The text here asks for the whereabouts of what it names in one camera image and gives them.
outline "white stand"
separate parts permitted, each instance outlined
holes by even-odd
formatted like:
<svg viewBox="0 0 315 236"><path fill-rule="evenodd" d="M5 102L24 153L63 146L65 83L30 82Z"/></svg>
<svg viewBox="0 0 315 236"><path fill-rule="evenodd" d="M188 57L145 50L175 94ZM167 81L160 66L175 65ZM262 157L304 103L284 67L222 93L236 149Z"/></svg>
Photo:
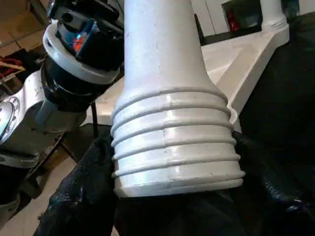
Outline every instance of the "white stand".
<svg viewBox="0 0 315 236"><path fill-rule="evenodd" d="M123 197L241 184L224 97L204 80L190 2L181 0L179 9L177 1L147 6L145 1L126 0L126 84L113 126L114 177ZM239 131L238 114L275 49L289 40L280 0L261 1L263 11L272 9L263 12L262 32L202 48L207 73L228 98L230 122ZM111 124L123 86L121 80L98 100L100 123ZM86 123L91 121L88 111Z"/></svg>

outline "red object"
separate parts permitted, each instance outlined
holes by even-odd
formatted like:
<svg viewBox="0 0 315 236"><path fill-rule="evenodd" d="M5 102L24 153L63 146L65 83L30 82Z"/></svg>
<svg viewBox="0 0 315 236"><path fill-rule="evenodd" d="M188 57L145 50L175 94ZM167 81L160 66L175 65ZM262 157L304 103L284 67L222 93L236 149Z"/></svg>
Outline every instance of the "red object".
<svg viewBox="0 0 315 236"><path fill-rule="evenodd" d="M16 60L16 59L1 58L0 57L0 61L7 63L7 64L22 66L22 62L20 60ZM0 78L6 77L15 71L16 71L16 69L14 69L14 68L7 68L7 67L1 67L0 66Z"/></svg>
<svg viewBox="0 0 315 236"><path fill-rule="evenodd" d="M232 10L227 13L227 20L231 31L238 31L241 28L240 24L235 19L234 12Z"/></svg>

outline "wall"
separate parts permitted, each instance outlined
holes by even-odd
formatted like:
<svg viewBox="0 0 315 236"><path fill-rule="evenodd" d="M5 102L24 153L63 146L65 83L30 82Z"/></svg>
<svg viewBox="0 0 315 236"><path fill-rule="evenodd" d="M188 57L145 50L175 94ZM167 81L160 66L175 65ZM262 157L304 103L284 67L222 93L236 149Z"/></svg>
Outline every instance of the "wall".
<svg viewBox="0 0 315 236"><path fill-rule="evenodd" d="M315 0L300 0L301 15L315 11Z"/></svg>

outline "wooden stick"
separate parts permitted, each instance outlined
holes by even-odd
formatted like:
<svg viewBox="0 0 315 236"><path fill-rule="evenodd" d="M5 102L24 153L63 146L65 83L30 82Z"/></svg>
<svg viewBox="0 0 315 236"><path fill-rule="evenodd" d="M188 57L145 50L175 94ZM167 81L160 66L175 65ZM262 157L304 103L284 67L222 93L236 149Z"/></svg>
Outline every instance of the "wooden stick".
<svg viewBox="0 0 315 236"><path fill-rule="evenodd" d="M0 66L9 67L9 68L17 69L17 70L25 70L25 68L22 66L8 64L3 61L0 61Z"/></svg>

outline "robotic arm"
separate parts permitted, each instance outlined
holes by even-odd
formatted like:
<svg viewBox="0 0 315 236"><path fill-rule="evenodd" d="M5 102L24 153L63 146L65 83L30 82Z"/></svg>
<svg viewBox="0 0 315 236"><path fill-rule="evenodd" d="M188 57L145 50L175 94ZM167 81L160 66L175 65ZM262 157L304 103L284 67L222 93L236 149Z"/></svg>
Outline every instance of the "robotic arm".
<svg viewBox="0 0 315 236"><path fill-rule="evenodd" d="M0 103L0 228L18 206L19 186L38 155L58 134L80 126L124 60L124 28L110 5L51 0L47 14L53 22L44 34L48 56L41 70Z"/></svg>

